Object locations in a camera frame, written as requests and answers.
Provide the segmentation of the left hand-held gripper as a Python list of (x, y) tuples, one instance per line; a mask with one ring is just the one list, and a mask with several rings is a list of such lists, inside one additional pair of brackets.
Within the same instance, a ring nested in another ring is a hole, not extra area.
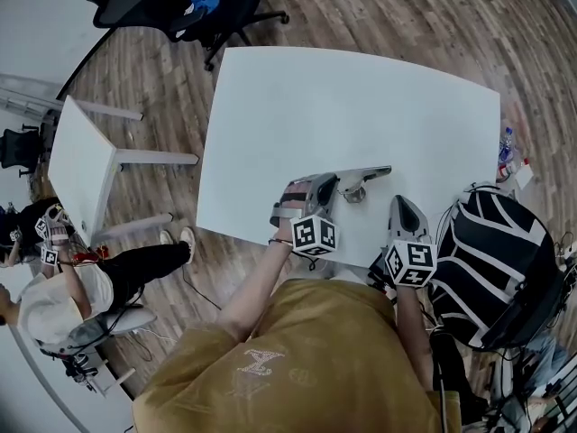
[(331, 218), (339, 178), (333, 172), (303, 177), (291, 182), (309, 181), (306, 204), (300, 217), (290, 220), (292, 241), (271, 241), (288, 244), (294, 253), (309, 257), (334, 252), (338, 243), (338, 228)]

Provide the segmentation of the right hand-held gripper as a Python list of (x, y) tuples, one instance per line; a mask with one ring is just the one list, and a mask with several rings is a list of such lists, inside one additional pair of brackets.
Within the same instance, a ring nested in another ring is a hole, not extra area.
[(396, 195), (389, 207), (389, 231), (396, 239), (384, 250), (384, 262), (394, 285), (425, 287), (437, 266), (437, 246), (417, 242), (429, 235), (425, 214), (410, 199)]

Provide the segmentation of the person's left forearm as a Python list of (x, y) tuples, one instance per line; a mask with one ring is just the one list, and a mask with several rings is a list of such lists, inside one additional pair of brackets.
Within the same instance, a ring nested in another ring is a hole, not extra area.
[(254, 270), (222, 307), (217, 325), (236, 342), (245, 341), (258, 324), (292, 248), (273, 240)]

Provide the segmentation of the person's right forearm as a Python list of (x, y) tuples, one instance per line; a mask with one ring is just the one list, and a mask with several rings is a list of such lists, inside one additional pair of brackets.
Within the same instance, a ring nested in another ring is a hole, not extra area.
[(423, 320), (420, 301), (414, 288), (397, 286), (398, 335), (417, 379), (424, 390), (434, 389), (434, 362)]

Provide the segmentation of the person's left hand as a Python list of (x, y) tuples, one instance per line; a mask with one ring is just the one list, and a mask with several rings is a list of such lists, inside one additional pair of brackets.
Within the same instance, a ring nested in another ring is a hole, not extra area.
[(270, 215), (270, 224), (276, 228), (274, 239), (292, 241), (290, 220), (302, 215), (310, 186), (309, 181), (291, 182), (285, 188), (279, 201), (274, 204)]

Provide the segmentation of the person's light grey trousers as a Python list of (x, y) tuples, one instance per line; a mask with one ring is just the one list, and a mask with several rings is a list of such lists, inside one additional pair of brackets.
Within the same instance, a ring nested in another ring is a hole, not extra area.
[(331, 280), (347, 281), (371, 286), (375, 280), (370, 276), (370, 270), (353, 265), (337, 265)]

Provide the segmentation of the white paper sheet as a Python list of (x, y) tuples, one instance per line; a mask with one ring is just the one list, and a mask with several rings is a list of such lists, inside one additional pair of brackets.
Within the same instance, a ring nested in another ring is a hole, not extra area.
[(533, 179), (534, 172), (529, 164), (521, 165), (514, 174), (515, 182), (523, 190)]

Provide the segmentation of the clear plastic water bottle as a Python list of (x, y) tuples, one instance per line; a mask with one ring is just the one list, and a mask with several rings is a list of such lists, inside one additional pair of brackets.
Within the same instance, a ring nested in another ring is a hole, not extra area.
[(499, 139), (499, 163), (512, 161), (515, 154), (514, 131), (507, 127)]

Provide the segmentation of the person's mustard shirt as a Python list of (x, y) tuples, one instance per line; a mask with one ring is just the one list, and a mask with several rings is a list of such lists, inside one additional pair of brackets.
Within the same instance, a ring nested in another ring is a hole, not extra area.
[(420, 384), (389, 299), (289, 280), (252, 337), (192, 327), (133, 402), (136, 433), (461, 433), (456, 392)]

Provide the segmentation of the white metal rack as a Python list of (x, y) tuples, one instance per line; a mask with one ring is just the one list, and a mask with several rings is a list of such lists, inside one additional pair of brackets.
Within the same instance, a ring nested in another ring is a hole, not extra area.
[(577, 433), (577, 361), (571, 369), (562, 370), (547, 390), (553, 394), (552, 404), (531, 428), (531, 433)]

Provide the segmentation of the red fire extinguisher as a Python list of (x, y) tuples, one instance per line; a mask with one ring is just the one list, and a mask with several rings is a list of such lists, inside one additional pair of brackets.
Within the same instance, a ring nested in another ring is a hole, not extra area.
[(105, 244), (101, 244), (95, 249), (85, 247), (81, 244), (72, 245), (72, 261), (74, 264), (98, 263), (108, 257), (109, 249)]

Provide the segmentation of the small white side table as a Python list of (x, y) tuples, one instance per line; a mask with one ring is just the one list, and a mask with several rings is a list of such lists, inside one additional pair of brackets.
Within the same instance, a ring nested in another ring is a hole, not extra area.
[(130, 150), (116, 147), (87, 112), (140, 120), (132, 111), (77, 101), (63, 102), (49, 160), (48, 178), (82, 241), (95, 246), (107, 240), (169, 224), (171, 213), (104, 227), (114, 177), (127, 164), (196, 165), (193, 153)]

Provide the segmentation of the grey metal ladder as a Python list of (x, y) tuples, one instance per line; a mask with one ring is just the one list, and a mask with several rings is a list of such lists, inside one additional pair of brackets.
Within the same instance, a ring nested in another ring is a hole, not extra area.
[(63, 103), (57, 99), (60, 86), (36, 78), (0, 72), (0, 110), (36, 122), (58, 116)]

